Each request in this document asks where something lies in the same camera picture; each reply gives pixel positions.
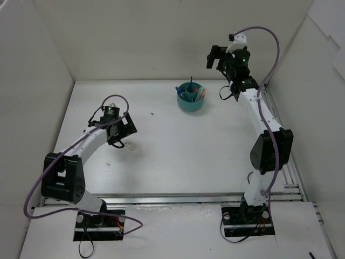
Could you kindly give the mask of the white staples box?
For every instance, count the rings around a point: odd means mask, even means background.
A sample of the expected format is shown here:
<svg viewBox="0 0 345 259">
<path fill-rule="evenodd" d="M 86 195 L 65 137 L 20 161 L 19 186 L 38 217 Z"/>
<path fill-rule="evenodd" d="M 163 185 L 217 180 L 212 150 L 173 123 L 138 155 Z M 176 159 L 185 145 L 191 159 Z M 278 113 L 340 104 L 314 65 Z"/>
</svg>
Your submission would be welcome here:
<svg viewBox="0 0 345 259">
<path fill-rule="evenodd" d="M 125 146 L 131 151 L 134 151 L 137 148 L 137 144 L 130 140 L 125 141 Z"/>
</svg>

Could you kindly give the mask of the clear blue spray bottle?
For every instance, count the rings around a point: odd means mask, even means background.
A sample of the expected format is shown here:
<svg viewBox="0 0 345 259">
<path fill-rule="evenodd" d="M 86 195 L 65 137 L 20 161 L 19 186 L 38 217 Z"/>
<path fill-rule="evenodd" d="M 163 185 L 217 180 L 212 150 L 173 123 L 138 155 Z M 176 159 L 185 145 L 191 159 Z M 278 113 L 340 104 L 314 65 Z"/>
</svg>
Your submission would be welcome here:
<svg viewBox="0 0 345 259">
<path fill-rule="evenodd" d="M 179 88 L 179 87 L 175 87 L 176 89 L 176 92 L 177 92 L 177 95 L 181 98 L 181 99 L 185 99 L 185 95 L 184 95 L 184 92 Z"/>
</svg>

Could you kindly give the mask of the blue gel pen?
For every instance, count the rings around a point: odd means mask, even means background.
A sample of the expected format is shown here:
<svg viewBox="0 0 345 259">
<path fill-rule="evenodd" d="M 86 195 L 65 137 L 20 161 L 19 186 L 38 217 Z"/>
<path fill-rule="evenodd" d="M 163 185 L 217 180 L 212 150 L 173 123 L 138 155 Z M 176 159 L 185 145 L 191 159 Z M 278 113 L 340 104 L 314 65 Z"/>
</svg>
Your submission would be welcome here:
<svg viewBox="0 0 345 259">
<path fill-rule="evenodd" d="M 189 81 L 189 92 L 193 92 L 192 80 L 193 80 L 193 77 L 191 76 L 190 81 Z"/>
</svg>

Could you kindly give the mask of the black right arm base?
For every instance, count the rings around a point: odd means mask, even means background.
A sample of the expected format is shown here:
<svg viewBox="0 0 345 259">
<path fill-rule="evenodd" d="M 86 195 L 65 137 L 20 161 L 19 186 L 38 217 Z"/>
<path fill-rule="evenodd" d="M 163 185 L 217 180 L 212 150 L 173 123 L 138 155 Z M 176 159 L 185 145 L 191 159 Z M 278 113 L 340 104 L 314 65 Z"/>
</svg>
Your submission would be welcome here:
<svg viewBox="0 0 345 259">
<path fill-rule="evenodd" d="M 275 230 L 268 209 L 244 216 L 240 207 L 222 207 L 221 234 L 231 242 L 249 237 L 274 236 Z"/>
</svg>

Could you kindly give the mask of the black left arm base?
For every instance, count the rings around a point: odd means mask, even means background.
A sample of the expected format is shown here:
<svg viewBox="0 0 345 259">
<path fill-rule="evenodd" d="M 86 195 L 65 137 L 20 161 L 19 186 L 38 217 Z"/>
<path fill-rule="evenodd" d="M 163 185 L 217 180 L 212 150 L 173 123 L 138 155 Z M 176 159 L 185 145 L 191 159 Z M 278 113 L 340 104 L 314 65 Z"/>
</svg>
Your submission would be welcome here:
<svg viewBox="0 0 345 259">
<path fill-rule="evenodd" d="M 124 208 L 109 209 L 109 216 L 88 215 L 78 212 L 75 220 L 73 242 L 77 241 L 122 241 L 124 220 L 119 220 L 118 215 L 125 215 Z"/>
</svg>

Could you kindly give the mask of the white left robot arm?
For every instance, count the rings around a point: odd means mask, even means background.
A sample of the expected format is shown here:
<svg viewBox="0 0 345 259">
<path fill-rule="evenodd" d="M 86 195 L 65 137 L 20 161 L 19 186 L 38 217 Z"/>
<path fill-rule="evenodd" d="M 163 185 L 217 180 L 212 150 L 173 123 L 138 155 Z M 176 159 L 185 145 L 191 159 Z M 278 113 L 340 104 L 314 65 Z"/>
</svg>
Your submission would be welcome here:
<svg viewBox="0 0 345 259">
<path fill-rule="evenodd" d="M 99 120 L 90 118 L 75 146 L 45 157 L 40 190 L 43 197 L 65 201 L 89 212 L 88 220 L 97 227 L 107 222 L 106 203 L 86 190 L 84 165 L 102 145 L 124 148 L 122 139 L 137 133 L 128 112 L 120 116 L 120 109 L 112 105 L 99 109 L 103 116 Z"/>
</svg>

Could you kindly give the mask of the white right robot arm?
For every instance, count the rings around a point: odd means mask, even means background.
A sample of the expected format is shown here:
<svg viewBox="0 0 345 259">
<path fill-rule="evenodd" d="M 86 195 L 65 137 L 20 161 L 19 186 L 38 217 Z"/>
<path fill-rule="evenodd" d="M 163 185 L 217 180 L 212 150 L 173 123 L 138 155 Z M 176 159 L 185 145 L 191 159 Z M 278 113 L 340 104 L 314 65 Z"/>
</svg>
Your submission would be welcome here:
<svg viewBox="0 0 345 259">
<path fill-rule="evenodd" d="M 216 69 L 228 81 L 231 96 L 246 111 L 258 136 L 250 151 L 254 171 L 238 209 L 244 222 L 253 221 L 258 210 L 266 206 L 278 173 L 289 161 L 293 143 L 293 132 L 276 121 L 261 96 L 261 87 L 250 75 L 249 58 L 250 52 L 245 46 L 229 51 L 226 47 L 214 45 L 206 64 L 207 69 L 211 69 L 214 61 L 219 61 Z"/>
</svg>

